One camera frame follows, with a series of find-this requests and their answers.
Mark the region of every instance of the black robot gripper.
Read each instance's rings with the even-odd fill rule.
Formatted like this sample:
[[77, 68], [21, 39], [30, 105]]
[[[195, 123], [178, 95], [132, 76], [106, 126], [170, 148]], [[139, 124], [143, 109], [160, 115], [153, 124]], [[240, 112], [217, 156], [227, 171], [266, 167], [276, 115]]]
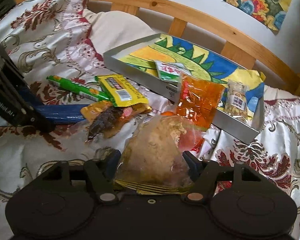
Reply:
[[[181, 196], [115, 192], [118, 150], [82, 166], [58, 162], [8, 201], [12, 239], [292, 239], [297, 207], [275, 184], [244, 163], [183, 156], [195, 183]], [[218, 181], [232, 186], [214, 195]]]

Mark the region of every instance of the orange ball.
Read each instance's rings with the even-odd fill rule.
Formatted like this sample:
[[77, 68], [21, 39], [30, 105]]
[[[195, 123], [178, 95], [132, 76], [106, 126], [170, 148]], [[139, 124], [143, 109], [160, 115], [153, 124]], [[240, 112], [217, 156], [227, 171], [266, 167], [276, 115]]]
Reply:
[[166, 111], [166, 112], [163, 112], [161, 115], [171, 116], [171, 115], [176, 115], [176, 114], [174, 112], [171, 112], [171, 111]]

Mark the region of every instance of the round metal bolt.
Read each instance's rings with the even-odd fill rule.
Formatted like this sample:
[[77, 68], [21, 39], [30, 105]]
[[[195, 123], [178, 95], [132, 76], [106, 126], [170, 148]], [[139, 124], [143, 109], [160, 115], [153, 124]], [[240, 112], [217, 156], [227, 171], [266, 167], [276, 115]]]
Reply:
[[99, 197], [102, 201], [113, 201], [115, 200], [115, 195], [112, 193], [103, 193]]
[[156, 203], [156, 200], [155, 199], [148, 199], [147, 201], [149, 204], [155, 204]]
[[200, 201], [203, 199], [203, 196], [200, 193], [190, 193], [187, 195], [187, 198], [191, 201]]

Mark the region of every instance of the white and green packet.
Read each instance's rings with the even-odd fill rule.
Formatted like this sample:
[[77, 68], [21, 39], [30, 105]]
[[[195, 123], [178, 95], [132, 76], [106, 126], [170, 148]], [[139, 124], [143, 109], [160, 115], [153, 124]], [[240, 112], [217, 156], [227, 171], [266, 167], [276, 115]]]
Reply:
[[177, 85], [181, 72], [192, 76], [191, 72], [182, 63], [162, 62], [160, 60], [154, 60], [154, 62], [157, 67], [158, 77], [167, 83]]

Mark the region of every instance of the bed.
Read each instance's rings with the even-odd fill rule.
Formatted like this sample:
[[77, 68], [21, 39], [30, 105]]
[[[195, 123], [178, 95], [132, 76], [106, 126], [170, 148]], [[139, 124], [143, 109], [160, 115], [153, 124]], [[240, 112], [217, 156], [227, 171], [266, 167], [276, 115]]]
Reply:
[[[103, 64], [105, 51], [154, 33], [136, 17], [139, 8], [174, 17], [170, 35], [181, 37], [187, 22], [218, 35], [226, 40], [223, 56], [247, 69], [259, 60], [279, 75], [286, 87], [284, 91], [265, 86], [263, 130], [250, 145], [212, 125], [205, 136], [212, 149], [204, 158], [220, 165], [243, 161], [289, 194], [298, 206], [290, 233], [300, 239], [300, 75], [252, 38], [195, 9], [168, 0], [97, 1], [111, 2], [111, 11], [91, 12], [87, 9], [89, 0], [16, 0], [18, 5], [0, 20], [0, 42], [24, 73], [32, 92], [45, 104], [91, 103], [58, 90], [45, 77], [60, 75], [93, 85], [95, 75], [112, 73]], [[166, 98], [133, 85], [148, 97], [151, 114], [171, 106]], [[122, 151], [144, 116], [138, 115], [117, 135], [94, 148], [83, 147], [82, 134], [68, 125], [58, 126], [49, 134], [30, 126], [0, 126], [0, 240], [12, 236], [4, 208], [14, 192], [59, 160], [81, 165], [109, 147]], [[230, 185], [220, 183], [218, 190]]]

